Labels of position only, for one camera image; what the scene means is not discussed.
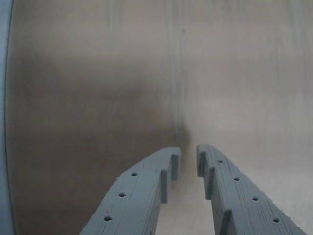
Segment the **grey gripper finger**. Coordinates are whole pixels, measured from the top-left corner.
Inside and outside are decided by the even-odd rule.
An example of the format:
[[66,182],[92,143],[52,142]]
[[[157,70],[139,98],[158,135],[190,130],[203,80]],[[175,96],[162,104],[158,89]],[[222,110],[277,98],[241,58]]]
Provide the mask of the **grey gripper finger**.
[[116,178],[83,235],[154,235],[161,204],[179,178],[181,150],[166,147]]
[[211,201],[215,234],[304,234],[215,147],[197,146],[197,171],[204,180],[205,198]]

